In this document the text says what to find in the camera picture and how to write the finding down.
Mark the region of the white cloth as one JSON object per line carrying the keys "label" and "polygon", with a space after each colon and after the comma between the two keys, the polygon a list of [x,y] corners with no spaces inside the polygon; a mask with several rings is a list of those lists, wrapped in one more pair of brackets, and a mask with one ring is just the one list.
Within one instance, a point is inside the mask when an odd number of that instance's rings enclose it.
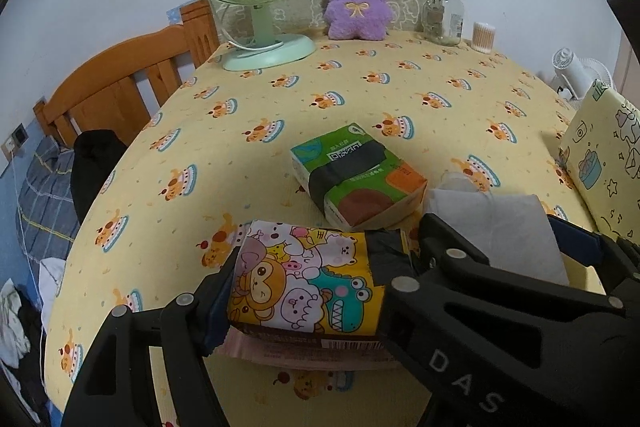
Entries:
{"label": "white cloth", "polygon": [[449,173],[426,191],[423,211],[445,221],[485,254],[492,267],[568,284],[561,251],[537,196],[483,192],[462,174]]}

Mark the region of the pink wet wipes pack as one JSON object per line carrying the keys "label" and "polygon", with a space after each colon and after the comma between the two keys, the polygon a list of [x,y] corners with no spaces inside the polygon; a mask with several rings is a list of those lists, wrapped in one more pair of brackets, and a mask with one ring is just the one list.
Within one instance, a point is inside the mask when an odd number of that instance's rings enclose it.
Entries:
{"label": "pink wet wipes pack", "polygon": [[216,355],[281,369],[382,371],[400,363],[378,338],[232,325]]}

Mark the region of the cartoon animal tissue pack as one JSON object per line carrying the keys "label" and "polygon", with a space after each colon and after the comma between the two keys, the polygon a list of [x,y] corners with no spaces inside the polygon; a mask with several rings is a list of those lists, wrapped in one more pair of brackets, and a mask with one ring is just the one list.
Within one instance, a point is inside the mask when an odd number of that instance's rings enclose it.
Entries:
{"label": "cartoon animal tissue pack", "polygon": [[255,220],[236,256],[229,321],[265,340],[370,349],[386,285],[411,273],[403,231]]}

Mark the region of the green tissue pack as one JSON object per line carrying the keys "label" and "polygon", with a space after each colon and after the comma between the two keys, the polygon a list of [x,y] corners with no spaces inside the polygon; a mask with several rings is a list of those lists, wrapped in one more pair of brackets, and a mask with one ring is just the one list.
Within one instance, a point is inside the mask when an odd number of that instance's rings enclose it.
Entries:
{"label": "green tissue pack", "polygon": [[291,148],[294,176],[331,227],[390,228],[422,202],[427,179],[359,124]]}

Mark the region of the yellow patterned storage box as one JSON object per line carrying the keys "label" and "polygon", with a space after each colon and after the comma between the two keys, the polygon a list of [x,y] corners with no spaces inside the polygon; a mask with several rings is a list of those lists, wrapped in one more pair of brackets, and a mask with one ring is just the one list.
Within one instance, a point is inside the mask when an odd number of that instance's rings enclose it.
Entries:
{"label": "yellow patterned storage box", "polygon": [[596,80],[563,134],[561,165],[597,229],[639,242],[639,111]]}

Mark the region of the clothes pile on floor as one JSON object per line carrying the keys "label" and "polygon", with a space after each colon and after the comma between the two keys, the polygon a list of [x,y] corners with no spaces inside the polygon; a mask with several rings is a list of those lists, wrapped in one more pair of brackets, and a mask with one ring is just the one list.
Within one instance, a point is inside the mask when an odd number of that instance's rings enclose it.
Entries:
{"label": "clothes pile on floor", "polygon": [[11,426],[59,426],[62,413],[44,387],[46,335],[24,285],[1,277],[1,403]]}

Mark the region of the beige door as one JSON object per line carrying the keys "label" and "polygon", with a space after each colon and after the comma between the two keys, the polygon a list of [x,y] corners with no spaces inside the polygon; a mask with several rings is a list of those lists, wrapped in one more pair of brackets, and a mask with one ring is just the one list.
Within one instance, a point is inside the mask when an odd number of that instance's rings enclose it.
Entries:
{"label": "beige door", "polygon": [[620,49],[614,83],[624,98],[639,106],[639,0],[608,0],[620,23]]}

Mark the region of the blue plaid bedding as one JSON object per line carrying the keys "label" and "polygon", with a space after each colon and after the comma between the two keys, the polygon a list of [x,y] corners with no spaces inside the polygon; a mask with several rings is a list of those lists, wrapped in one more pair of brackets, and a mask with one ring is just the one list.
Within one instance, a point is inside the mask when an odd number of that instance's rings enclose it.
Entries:
{"label": "blue plaid bedding", "polygon": [[43,260],[66,260],[79,230],[70,174],[74,153],[45,136],[32,154],[18,191],[16,233],[34,277]]}

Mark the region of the white standing fan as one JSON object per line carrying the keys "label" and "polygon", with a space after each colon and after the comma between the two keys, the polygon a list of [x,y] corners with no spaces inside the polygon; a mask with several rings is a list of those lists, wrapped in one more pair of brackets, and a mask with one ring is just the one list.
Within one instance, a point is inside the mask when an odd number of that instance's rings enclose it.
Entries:
{"label": "white standing fan", "polygon": [[614,89],[611,73],[594,58],[580,58],[570,48],[561,48],[552,55],[554,77],[552,89],[565,101],[582,101],[593,83]]}

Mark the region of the black garment on chair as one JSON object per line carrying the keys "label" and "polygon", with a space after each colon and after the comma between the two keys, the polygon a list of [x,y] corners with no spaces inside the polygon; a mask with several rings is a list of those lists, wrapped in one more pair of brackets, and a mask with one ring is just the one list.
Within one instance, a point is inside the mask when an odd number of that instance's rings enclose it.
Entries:
{"label": "black garment on chair", "polygon": [[78,222],[82,223],[127,147],[113,130],[98,129],[78,135],[73,150],[70,194]]}

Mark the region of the yellow cake print tablecloth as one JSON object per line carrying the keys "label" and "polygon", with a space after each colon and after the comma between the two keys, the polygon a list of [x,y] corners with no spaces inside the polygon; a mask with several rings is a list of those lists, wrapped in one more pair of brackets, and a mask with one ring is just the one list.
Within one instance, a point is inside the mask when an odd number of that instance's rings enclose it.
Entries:
{"label": "yellow cake print tablecloth", "polygon": [[199,67],[104,182],[67,259],[48,327],[46,384],[66,407],[111,309],[166,306],[216,273],[255,219],[321,227],[291,148],[359,124],[431,186],[462,174],[495,195],[533,194],[591,228],[558,164],[573,109],[500,53],[445,49],[408,31],[381,42],[315,35],[310,57],[270,69]]}

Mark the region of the cotton swab container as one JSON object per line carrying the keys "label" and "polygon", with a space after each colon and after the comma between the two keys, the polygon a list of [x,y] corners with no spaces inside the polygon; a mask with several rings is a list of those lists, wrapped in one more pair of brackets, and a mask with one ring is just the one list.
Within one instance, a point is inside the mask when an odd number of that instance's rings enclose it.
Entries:
{"label": "cotton swab container", "polygon": [[496,28],[488,23],[475,22],[473,25],[471,48],[489,54],[494,48]]}

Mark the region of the glass jar with lid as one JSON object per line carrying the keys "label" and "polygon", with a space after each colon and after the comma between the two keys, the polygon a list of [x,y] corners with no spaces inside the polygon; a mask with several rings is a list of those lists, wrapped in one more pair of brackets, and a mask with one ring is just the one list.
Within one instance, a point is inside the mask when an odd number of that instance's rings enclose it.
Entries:
{"label": "glass jar with lid", "polygon": [[462,0],[425,0],[421,23],[425,38],[442,46],[457,46],[462,40]]}

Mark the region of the wall power socket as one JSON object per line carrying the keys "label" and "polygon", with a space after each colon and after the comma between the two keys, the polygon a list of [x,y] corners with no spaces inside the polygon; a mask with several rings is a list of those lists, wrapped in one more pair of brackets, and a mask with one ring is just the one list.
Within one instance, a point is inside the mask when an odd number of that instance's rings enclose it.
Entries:
{"label": "wall power socket", "polygon": [[1,150],[7,161],[11,161],[15,153],[25,144],[28,133],[24,124],[19,124],[1,144]]}

